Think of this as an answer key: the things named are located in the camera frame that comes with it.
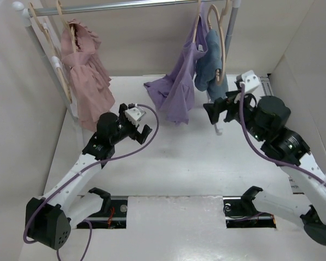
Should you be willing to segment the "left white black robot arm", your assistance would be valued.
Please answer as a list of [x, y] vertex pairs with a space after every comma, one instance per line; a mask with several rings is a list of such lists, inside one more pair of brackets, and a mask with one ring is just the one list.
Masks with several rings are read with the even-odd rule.
[[110, 210], [110, 193], [92, 188], [73, 206], [84, 186], [100, 173], [107, 162], [130, 157], [144, 150], [155, 138], [156, 129], [144, 125], [145, 104], [121, 104], [118, 114], [100, 116], [96, 132], [83, 148], [79, 158], [62, 180], [40, 198], [33, 197], [26, 205], [23, 241], [41, 243], [59, 250], [70, 236], [71, 229], [96, 213], [105, 215]]

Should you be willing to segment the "purple t shirt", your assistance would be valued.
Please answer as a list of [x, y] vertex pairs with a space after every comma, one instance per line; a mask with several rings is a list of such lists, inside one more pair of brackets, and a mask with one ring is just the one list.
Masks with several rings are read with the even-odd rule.
[[189, 111], [195, 104], [196, 63], [208, 50], [204, 3], [201, 4], [196, 43], [192, 42], [194, 25], [195, 21], [173, 70], [160, 79], [143, 84], [156, 109], [165, 114], [167, 121], [177, 125], [189, 123]]

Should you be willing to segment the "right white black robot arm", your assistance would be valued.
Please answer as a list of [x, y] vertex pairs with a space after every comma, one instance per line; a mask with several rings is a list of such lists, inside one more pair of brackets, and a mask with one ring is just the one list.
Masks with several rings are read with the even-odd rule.
[[273, 214], [298, 227], [315, 242], [326, 246], [326, 175], [318, 167], [310, 147], [295, 131], [285, 126], [291, 114], [275, 96], [256, 100], [252, 94], [231, 91], [227, 98], [203, 105], [212, 124], [226, 113], [225, 122], [237, 121], [251, 149], [262, 159], [275, 164], [291, 177], [309, 204], [300, 204], [252, 186], [235, 202], [227, 201], [224, 212], [245, 222], [262, 213]]

